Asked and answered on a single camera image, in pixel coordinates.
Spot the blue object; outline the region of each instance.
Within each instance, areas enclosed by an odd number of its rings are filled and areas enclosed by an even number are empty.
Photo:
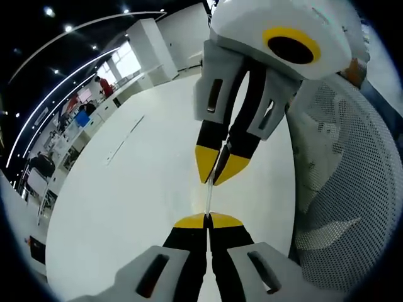
[[[75,119],[76,119],[77,124],[82,127],[87,125],[87,123],[89,122],[89,117],[84,110],[78,112]]]

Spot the chair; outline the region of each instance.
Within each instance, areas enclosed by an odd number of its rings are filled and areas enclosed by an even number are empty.
[[[293,244],[304,279],[350,293],[399,222],[402,160],[383,119],[339,75],[304,81],[287,119],[298,175]]]

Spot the black circular hole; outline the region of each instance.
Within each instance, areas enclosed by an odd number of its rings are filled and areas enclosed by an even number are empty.
[[[314,54],[308,47],[286,36],[271,38],[267,45],[277,56],[294,64],[308,64],[314,60]]]

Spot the table surface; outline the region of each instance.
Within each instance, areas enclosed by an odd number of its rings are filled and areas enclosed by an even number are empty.
[[[207,186],[200,184],[195,161],[201,122],[193,119],[199,77],[132,96],[82,151],[47,235],[48,282],[61,299],[100,293],[113,284],[119,268],[151,245],[162,245],[176,221],[204,212]],[[244,80],[234,113],[246,88]],[[240,219],[255,242],[288,255],[295,173],[286,119],[259,144],[244,171],[214,187],[211,210]],[[210,266],[200,297],[220,301]]]

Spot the red shirt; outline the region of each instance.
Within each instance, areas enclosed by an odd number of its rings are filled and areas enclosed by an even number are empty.
[[[112,87],[109,85],[108,81],[105,79],[100,79],[99,80],[99,84],[102,87],[103,92],[105,93],[106,97],[109,97],[113,94],[113,89]]]

